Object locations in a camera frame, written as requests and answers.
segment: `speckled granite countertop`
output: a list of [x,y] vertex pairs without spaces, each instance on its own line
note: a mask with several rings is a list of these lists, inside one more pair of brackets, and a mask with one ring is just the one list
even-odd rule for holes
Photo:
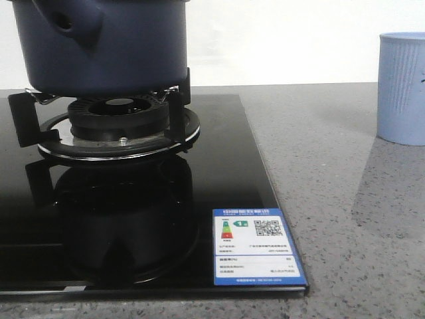
[[0,318],[425,318],[425,147],[375,138],[376,84],[239,94],[311,282],[295,300],[2,303]]

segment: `white wall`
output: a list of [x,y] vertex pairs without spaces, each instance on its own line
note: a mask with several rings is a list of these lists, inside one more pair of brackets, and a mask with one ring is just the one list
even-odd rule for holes
[[[424,0],[192,0],[195,86],[377,80],[379,33],[425,31]],[[28,86],[11,3],[0,0],[0,88]]]

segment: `black glass cooktop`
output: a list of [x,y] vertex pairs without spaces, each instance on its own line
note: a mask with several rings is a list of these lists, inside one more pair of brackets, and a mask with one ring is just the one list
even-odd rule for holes
[[[71,101],[37,106],[40,121]],[[239,97],[194,96],[190,109],[201,134],[187,153],[71,165],[20,148],[0,99],[0,299],[305,292],[307,284],[214,285],[213,210],[278,202]]]

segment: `plastic cup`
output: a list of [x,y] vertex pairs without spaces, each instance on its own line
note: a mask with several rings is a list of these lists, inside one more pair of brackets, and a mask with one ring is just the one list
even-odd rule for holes
[[377,135],[425,145],[425,32],[381,35]]

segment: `navy blue pot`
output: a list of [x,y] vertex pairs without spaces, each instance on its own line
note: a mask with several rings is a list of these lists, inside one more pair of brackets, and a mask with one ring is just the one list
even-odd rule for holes
[[185,0],[13,0],[31,85],[59,96],[143,94],[187,77]]

